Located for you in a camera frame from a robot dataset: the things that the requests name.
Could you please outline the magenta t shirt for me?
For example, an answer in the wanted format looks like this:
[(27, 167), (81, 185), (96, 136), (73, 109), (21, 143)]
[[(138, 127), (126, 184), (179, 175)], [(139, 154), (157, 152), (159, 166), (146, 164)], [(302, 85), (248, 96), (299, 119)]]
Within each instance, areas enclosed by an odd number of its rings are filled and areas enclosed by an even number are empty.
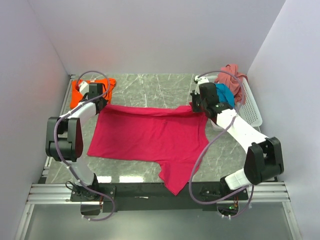
[(204, 113), (177, 108), (108, 105), (98, 115), (87, 154), (91, 157), (159, 164), (158, 174), (175, 196), (188, 183), (209, 143)]

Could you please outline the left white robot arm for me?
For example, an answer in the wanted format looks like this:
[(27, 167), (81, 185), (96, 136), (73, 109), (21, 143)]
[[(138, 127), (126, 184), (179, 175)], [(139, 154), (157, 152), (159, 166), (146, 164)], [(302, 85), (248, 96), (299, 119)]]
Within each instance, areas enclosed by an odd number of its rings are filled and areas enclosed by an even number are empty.
[(82, 191), (88, 201), (94, 201), (100, 195), (100, 188), (96, 174), (82, 157), (82, 126), (107, 105), (105, 95), (109, 88), (104, 83), (83, 82), (80, 89), (84, 93), (75, 108), (59, 117), (48, 119), (45, 152), (67, 168), (74, 178), (75, 189)]

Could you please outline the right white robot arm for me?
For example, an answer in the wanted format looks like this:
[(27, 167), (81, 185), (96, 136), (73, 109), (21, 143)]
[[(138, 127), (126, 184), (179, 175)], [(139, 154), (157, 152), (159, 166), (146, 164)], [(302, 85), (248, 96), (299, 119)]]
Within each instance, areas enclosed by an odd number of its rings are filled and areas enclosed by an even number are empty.
[(284, 172), (281, 142), (276, 137), (267, 137), (249, 125), (227, 102), (221, 102), (213, 82), (199, 82), (190, 93), (192, 110), (205, 113), (208, 119), (215, 119), (244, 149), (244, 167), (221, 179), (219, 193), (230, 200), (237, 189), (258, 185)]

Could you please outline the teal blue t shirt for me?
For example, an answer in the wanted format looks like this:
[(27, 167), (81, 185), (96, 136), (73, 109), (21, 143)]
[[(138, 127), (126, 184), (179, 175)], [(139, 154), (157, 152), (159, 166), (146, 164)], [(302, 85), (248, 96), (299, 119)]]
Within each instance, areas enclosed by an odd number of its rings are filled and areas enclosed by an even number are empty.
[(232, 108), (235, 107), (235, 99), (231, 90), (223, 83), (215, 84), (218, 99), (222, 103), (228, 103)]

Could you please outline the folded orange t shirt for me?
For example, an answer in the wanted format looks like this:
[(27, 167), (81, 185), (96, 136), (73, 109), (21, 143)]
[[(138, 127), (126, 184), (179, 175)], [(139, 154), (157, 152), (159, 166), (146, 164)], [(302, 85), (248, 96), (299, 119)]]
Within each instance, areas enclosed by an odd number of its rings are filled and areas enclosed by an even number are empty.
[[(110, 87), (109, 87), (109, 90), (108, 90), (108, 94), (107, 95), (104, 95), (103, 97), (110, 103), (112, 101), (112, 91), (113, 89), (115, 88), (116, 84), (117, 84), (117, 81), (115, 78), (109, 78), (109, 81), (110, 81)], [(71, 102), (69, 104), (69, 108), (72, 110), (74, 109), (78, 103), (80, 102), (80, 100), (82, 100), (83, 98), (83, 94), (79, 92), (79, 88), (76, 87), (76, 80), (73, 80), (71, 82)], [(98, 80), (95, 80), (95, 81), (92, 81), (92, 80), (86, 80), (85, 82), (87, 82), (88, 84), (89, 83), (101, 83), (101, 84), (104, 84), (104, 87), (103, 87), (103, 91), (105, 91), (108, 87), (108, 81), (106, 78), (103, 78), (103, 79), (98, 79)]]

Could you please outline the salmon pink t shirt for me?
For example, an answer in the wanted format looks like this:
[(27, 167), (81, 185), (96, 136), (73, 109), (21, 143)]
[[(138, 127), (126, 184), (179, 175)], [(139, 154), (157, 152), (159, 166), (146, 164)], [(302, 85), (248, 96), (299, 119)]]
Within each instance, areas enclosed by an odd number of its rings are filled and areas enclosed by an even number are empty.
[[(234, 64), (234, 63), (227, 64), (225, 67), (222, 67), (221, 70), (228, 72), (228, 73), (232, 74), (233, 76), (237, 77), (241, 83), (243, 82), (243, 79), (245, 79), (247, 83), (249, 82), (248, 77), (244, 73), (240, 73), (238, 71), (237, 64)], [(234, 79), (232, 76), (230, 76), (229, 74), (224, 73), (224, 72), (220, 72), (217, 75), (217, 78), (214, 82), (226, 85), (229, 88), (229, 90), (232, 92), (232, 94), (234, 96), (235, 103), (240, 103), (242, 98), (243, 98), (243, 104), (246, 103), (245, 92), (242, 91), (239, 82), (236, 79)]]

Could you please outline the white plastic basket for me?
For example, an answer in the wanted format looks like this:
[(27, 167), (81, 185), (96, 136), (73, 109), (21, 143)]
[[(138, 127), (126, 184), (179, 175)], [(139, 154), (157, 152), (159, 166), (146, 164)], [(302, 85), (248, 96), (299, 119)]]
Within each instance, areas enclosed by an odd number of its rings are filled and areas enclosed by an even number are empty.
[[(209, 82), (214, 82), (218, 75), (209, 75), (209, 76), (203, 76), (207, 77)], [(243, 79), (242, 80), (242, 86), (243, 91), (246, 96), (246, 102), (245, 104), (242, 104), (240, 109), (238, 110), (238, 115), (243, 118), (249, 125), (251, 125), (254, 128), (258, 128), (262, 125), (263, 120), (260, 114), (260, 111), (258, 109), (257, 103), (254, 99), (254, 96), (252, 94), (252, 91), (250, 89), (250, 86), (248, 82)], [(222, 131), (223, 129), (216, 125), (213, 121), (211, 121), (212, 127), (214, 131)]]

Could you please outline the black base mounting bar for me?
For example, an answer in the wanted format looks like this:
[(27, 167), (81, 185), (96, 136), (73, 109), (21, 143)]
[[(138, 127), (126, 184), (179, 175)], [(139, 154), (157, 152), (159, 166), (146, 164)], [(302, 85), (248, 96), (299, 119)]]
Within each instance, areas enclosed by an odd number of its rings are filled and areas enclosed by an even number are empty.
[(216, 211), (217, 205), (202, 205), (192, 200), (186, 185), (178, 195), (171, 193), (164, 183), (99, 183), (96, 191), (111, 199), (73, 184), (70, 201), (80, 203), (80, 212), (85, 215), (98, 216), (119, 211), (155, 211), (155, 210), (193, 210)]

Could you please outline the aluminium frame rail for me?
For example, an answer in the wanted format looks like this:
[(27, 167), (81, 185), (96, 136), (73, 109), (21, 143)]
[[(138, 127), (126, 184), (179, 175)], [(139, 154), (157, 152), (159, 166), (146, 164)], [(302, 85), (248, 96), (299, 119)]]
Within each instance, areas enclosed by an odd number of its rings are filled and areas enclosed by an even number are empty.
[(32, 184), (26, 203), (29, 205), (69, 204), (72, 191), (63, 184)]

